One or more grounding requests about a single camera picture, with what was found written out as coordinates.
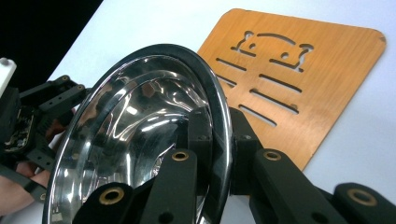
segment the black plastic part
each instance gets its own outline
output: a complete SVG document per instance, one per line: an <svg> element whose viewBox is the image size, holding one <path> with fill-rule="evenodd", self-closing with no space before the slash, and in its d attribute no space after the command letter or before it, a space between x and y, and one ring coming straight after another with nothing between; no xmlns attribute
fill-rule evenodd
<svg viewBox="0 0 396 224"><path fill-rule="evenodd" d="M248 204L256 223L279 223L273 207L266 200L250 197Z"/></svg>
<svg viewBox="0 0 396 224"><path fill-rule="evenodd" d="M332 202L349 223L396 223L396 206L375 190L360 184L338 185Z"/></svg>
<svg viewBox="0 0 396 224"><path fill-rule="evenodd" d="M188 146L198 160L197 193L207 192L212 165L212 128L206 107L193 109L189 114Z"/></svg>
<svg viewBox="0 0 396 224"><path fill-rule="evenodd" d="M347 223L283 152L259 150L253 172L277 223ZM260 222L264 220L260 213L253 216L257 223L271 223Z"/></svg>
<svg viewBox="0 0 396 224"><path fill-rule="evenodd" d="M46 132L54 119L67 125L73 116L71 109L86 94L84 86L63 76L22 93L7 88L1 98L0 175L20 184L38 202L44 202L46 189L15 169L21 161L32 161L52 170L55 152L48 146Z"/></svg>
<svg viewBox="0 0 396 224"><path fill-rule="evenodd" d="M43 203L45 201L47 189L44 186L24 175L16 173L13 169L3 165L2 162L0 162L0 175L21 185L37 202Z"/></svg>
<svg viewBox="0 0 396 224"><path fill-rule="evenodd" d="M235 140L230 193L249 195L251 193L249 178L254 155L262 148L262 144L241 111L230 107L230 115Z"/></svg>
<svg viewBox="0 0 396 224"><path fill-rule="evenodd" d="M21 100L18 89L7 87L0 98L0 149L14 133Z"/></svg>
<svg viewBox="0 0 396 224"><path fill-rule="evenodd" d="M154 181L136 189L117 182L103 185L78 210L73 224L139 223Z"/></svg>
<svg viewBox="0 0 396 224"><path fill-rule="evenodd" d="M191 150L168 152L140 223L195 223L197 158Z"/></svg>
<svg viewBox="0 0 396 224"><path fill-rule="evenodd" d="M329 192L327 192L324 189L320 189L318 187L317 187L317 189L329 203L332 203L332 194L330 194Z"/></svg>
<svg viewBox="0 0 396 224"><path fill-rule="evenodd" d="M69 76L61 76L53 81L47 81L20 94L23 105L39 106L52 97L77 86Z"/></svg>
<svg viewBox="0 0 396 224"><path fill-rule="evenodd" d="M96 223L124 223L127 217L129 206L133 198L133 189L122 183L109 183L96 189L87 202L76 213L73 219L74 224L96 224Z"/></svg>
<svg viewBox="0 0 396 224"><path fill-rule="evenodd" d="M55 163L55 152L48 146L47 140L40 134L35 136L34 147L25 153L29 161L51 171Z"/></svg>

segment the finger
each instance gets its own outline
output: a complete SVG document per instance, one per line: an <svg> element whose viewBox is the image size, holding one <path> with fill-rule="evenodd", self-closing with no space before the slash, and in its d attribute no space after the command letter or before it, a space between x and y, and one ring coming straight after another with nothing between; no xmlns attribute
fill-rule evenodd
<svg viewBox="0 0 396 224"><path fill-rule="evenodd" d="M18 163L17 172L21 175L32 177L35 175L35 169L37 169L37 165L30 161L23 161Z"/></svg>
<svg viewBox="0 0 396 224"><path fill-rule="evenodd" d="M0 176L0 195L0 216L21 210L34 201L23 187L3 176Z"/></svg>
<svg viewBox="0 0 396 224"><path fill-rule="evenodd" d="M50 180L50 172L44 170L39 174L33 176L31 179L46 188Z"/></svg>

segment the black bracket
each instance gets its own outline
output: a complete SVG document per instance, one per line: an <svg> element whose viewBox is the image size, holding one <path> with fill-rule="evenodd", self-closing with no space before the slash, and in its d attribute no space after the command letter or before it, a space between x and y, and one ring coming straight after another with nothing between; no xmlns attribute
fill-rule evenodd
<svg viewBox="0 0 396 224"><path fill-rule="evenodd" d="M96 189L73 224L195 223L197 158L191 150L172 150L160 172L132 189L109 183Z"/></svg>
<svg viewBox="0 0 396 224"><path fill-rule="evenodd" d="M316 188L281 151L262 149L239 110L230 108L235 146L231 194L250 195L256 223L396 223L396 206L359 184L334 195Z"/></svg>
<svg viewBox="0 0 396 224"><path fill-rule="evenodd" d="M22 161L32 161L41 169L52 170L55 152L48 146L46 132L55 119L67 126L73 117L71 109L82 102L88 90L62 76L22 93L15 88L6 88L5 93L0 99L5 106L0 111L0 127L7 130L0 139L0 175L44 202L46 189L17 173L16 167Z"/></svg>

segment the metal screw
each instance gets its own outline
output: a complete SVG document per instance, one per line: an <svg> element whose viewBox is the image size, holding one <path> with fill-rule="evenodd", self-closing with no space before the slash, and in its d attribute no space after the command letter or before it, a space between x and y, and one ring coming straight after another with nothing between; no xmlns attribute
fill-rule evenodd
<svg viewBox="0 0 396 224"><path fill-rule="evenodd" d="M111 205L118 203L124 196L124 191L120 187L106 189L99 197L99 203L103 205Z"/></svg>
<svg viewBox="0 0 396 224"><path fill-rule="evenodd" d="M376 206L377 205L376 198L372 194L368 193L365 190L349 189L347 191L347 195L349 196L349 198L351 198L356 203L360 203L360 204L366 205L366 206Z"/></svg>
<svg viewBox="0 0 396 224"><path fill-rule="evenodd" d="M251 139L251 136L246 134L246 135L242 135L241 138L249 140Z"/></svg>
<svg viewBox="0 0 396 224"><path fill-rule="evenodd" d="M172 159L174 161L186 161L189 158L189 154L185 153L185 152L175 152L172 155Z"/></svg>
<svg viewBox="0 0 396 224"><path fill-rule="evenodd" d="M78 157L79 157L79 154L78 154L78 153L73 153L72 159L73 159L74 161L76 161L76 160L78 159Z"/></svg>
<svg viewBox="0 0 396 224"><path fill-rule="evenodd" d="M264 152L263 156L269 161L280 161L280 159L282 158L279 153L274 151L266 151Z"/></svg>

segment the black background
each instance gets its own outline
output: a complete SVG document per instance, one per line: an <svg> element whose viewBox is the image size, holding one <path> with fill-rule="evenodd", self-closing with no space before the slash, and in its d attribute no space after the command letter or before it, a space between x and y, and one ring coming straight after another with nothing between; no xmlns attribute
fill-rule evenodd
<svg viewBox="0 0 396 224"><path fill-rule="evenodd" d="M25 91L46 82L101 3L0 0L0 58L17 64L8 86Z"/></svg>

